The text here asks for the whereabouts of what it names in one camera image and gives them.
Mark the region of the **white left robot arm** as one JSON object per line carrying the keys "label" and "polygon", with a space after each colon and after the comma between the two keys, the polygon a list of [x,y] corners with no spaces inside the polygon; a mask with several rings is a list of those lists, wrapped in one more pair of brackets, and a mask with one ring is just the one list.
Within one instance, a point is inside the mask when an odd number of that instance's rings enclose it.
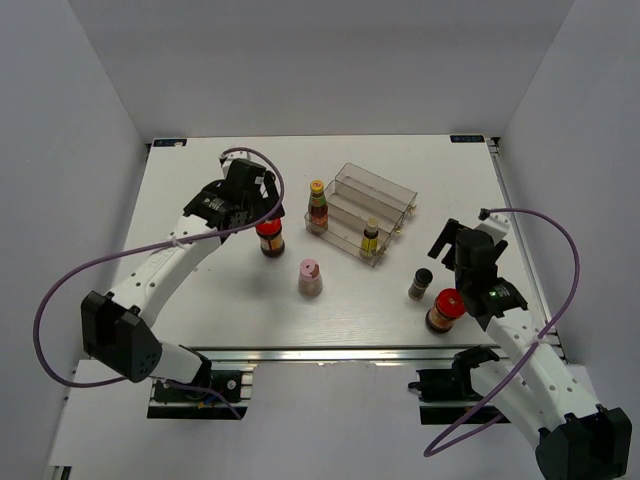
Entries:
{"label": "white left robot arm", "polygon": [[184,207],[166,241],[104,294],[81,303],[85,353],[138,383],[176,383],[188,398],[211,387],[211,362],[197,351],[158,339],[153,326],[163,307],[199,264],[231,236],[283,216],[284,181],[261,152],[233,147],[222,152],[223,176]]}

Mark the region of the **small yellow label bottle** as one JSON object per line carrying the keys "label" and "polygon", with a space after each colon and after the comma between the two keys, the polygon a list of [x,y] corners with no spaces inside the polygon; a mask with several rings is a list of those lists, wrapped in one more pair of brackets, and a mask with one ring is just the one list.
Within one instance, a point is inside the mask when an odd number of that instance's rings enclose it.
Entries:
{"label": "small yellow label bottle", "polygon": [[379,221],[376,217],[370,217],[365,224],[361,240],[360,254],[364,258],[375,257],[378,248]]}

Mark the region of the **yellow cap sauce bottle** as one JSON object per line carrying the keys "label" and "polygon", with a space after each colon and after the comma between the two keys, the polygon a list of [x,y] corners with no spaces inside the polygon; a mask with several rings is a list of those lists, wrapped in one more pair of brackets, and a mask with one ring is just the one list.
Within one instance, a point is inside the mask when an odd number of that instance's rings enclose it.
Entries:
{"label": "yellow cap sauce bottle", "polygon": [[322,233],[328,228],[328,205],[325,186],[321,180],[313,180],[310,183],[308,215],[313,233]]}

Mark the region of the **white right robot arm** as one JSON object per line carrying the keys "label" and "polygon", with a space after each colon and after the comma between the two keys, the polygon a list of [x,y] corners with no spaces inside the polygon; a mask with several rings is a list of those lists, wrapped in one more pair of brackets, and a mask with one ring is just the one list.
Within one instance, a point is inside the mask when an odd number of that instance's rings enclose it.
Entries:
{"label": "white right robot arm", "polygon": [[546,479],[616,479],[627,472],[632,424],[620,408],[608,409],[581,385],[546,341],[552,323],[539,328],[517,288],[498,274],[510,222],[503,210],[483,210],[480,224],[446,222],[428,255],[455,276],[465,311],[503,350],[457,354],[453,390],[477,407],[492,404],[532,446]]}

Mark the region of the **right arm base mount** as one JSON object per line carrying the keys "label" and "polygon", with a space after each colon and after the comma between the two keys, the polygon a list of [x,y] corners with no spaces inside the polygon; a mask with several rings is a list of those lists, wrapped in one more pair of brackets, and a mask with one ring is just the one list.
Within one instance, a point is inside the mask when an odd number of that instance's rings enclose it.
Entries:
{"label": "right arm base mount", "polygon": [[481,399],[471,386],[471,373],[482,363],[506,358],[499,348],[489,346],[412,348],[407,353],[417,375],[408,383],[408,390],[418,396],[423,426],[449,425],[470,411]]}

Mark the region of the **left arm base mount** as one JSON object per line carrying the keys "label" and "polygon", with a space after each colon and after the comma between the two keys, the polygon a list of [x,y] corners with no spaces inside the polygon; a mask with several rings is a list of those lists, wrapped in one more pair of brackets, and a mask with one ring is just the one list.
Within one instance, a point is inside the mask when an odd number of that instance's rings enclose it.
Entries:
{"label": "left arm base mount", "polygon": [[254,366],[211,361],[211,372],[199,390],[187,390],[155,380],[147,406],[154,420],[236,421],[244,418],[252,396]]}

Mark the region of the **red lid dark sauce jar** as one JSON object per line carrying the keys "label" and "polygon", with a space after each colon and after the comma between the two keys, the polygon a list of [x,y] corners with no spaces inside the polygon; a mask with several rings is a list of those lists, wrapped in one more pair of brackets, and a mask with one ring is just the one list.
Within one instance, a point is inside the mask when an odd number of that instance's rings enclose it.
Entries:
{"label": "red lid dark sauce jar", "polygon": [[265,221],[255,227],[260,239],[260,249],[268,258],[278,258],[284,253],[285,242],[282,237],[282,222],[279,218]]}

